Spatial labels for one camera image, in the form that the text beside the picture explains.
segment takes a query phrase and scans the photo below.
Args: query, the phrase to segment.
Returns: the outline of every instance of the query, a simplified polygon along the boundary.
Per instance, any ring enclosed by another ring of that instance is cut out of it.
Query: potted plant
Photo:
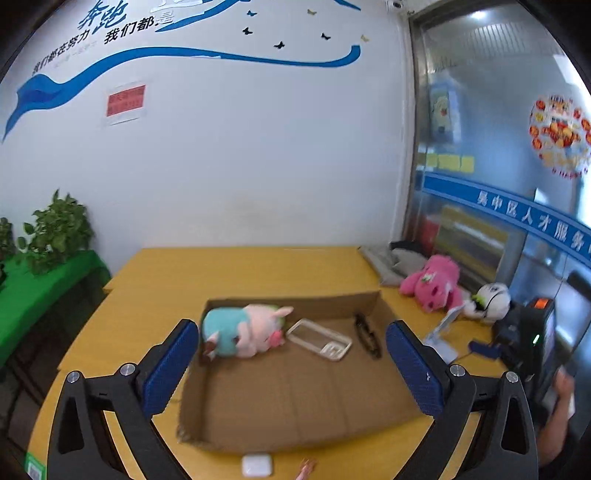
[[[60,191],[53,194],[51,205],[46,210],[36,210],[35,225],[23,224],[30,240],[18,237],[21,250],[19,260],[26,260],[34,274],[45,273],[66,262],[81,249],[88,250],[94,232],[86,217],[86,207]]]
[[[0,218],[0,262],[13,256],[16,251],[12,237],[12,224],[2,217]]]

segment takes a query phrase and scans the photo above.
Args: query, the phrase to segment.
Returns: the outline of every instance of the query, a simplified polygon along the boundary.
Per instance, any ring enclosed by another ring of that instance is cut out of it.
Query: metal bolt
[[[74,383],[80,378],[80,372],[70,372],[68,373],[68,376],[66,378],[68,380],[68,383]]]
[[[463,377],[466,375],[466,370],[461,365],[452,365],[449,371],[454,377]]]
[[[517,375],[515,372],[507,372],[505,376],[511,383],[517,383],[519,381],[519,375]]]
[[[133,372],[135,372],[134,364],[125,364],[119,369],[119,373],[121,373],[121,375],[123,375],[124,377],[131,375]]]

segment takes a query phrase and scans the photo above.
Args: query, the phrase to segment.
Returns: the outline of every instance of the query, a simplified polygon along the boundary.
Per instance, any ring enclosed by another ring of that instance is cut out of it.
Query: yellow sticky note
[[[464,173],[474,173],[474,157],[462,157],[460,171]]]
[[[451,171],[460,170],[460,155],[440,154],[439,168]]]
[[[427,154],[427,167],[437,168],[437,154],[436,153],[428,153]]]

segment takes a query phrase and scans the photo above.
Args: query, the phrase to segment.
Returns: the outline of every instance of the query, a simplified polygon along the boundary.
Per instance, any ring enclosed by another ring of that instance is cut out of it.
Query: wooden table
[[[86,377],[111,374],[128,361],[139,361],[160,343],[179,319],[199,319],[211,298],[323,296],[381,290],[392,310],[415,334],[423,337],[440,321],[441,313],[425,314],[414,299],[396,289],[380,289],[378,279],[354,248],[204,248],[147,249],[136,255],[106,286],[107,299],[89,320],[60,364],[60,375],[41,409],[29,451],[47,462],[47,444],[59,392],[71,370]],[[446,340],[460,355],[473,338],[488,341],[487,327],[456,322]],[[475,355],[460,363],[476,375],[500,376],[503,365]],[[183,380],[163,414],[154,417],[162,437],[194,479],[242,478],[240,457],[204,452],[176,441]],[[110,415],[109,425],[122,460],[134,479],[144,478],[121,430]],[[470,416],[452,461],[442,478],[452,478],[472,438],[478,415]],[[274,454],[274,477],[293,480],[303,457],[319,460],[314,480],[391,479],[408,460],[431,425],[420,417],[384,432],[318,449]]]

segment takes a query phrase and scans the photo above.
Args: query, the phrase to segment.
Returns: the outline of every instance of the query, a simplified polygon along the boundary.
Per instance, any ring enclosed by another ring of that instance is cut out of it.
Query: blue gripper pad
[[[443,389],[420,353],[396,323],[386,330],[386,348],[418,407],[435,418],[443,411]]]
[[[140,373],[138,382],[146,418],[164,411],[198,345],[197,325],[183,319],[162,344],[152,347],[144,357],[139,367],[148,375],[140,378]]]

